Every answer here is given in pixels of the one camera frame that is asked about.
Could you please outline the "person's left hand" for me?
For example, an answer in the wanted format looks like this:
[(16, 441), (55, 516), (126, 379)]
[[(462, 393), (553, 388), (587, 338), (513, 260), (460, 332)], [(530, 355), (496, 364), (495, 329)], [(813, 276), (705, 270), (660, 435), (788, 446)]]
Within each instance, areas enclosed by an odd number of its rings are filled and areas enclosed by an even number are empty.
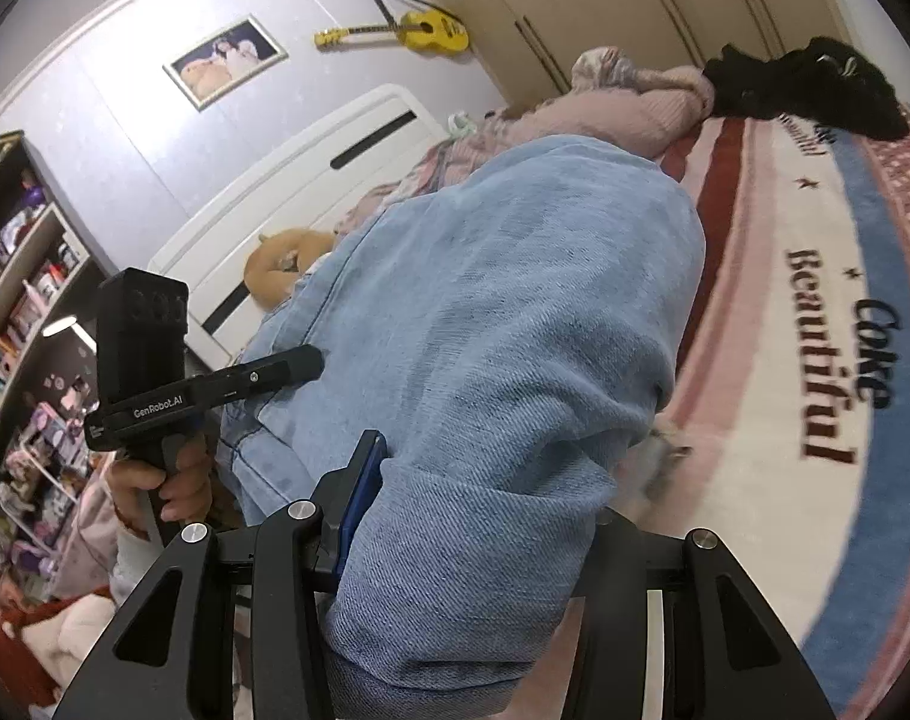
[(212, 504), (211, 472), (212, 457), (203, 434), (181, 445), (175, 472), (164, 473), (144, 461), (117, 458), (107, 475), (116, 518), (128, 532), (147, 541), (154, 516), (142, 507), (142, 495), (157, 493), (162, 500), (162, 522), (203, 522)]

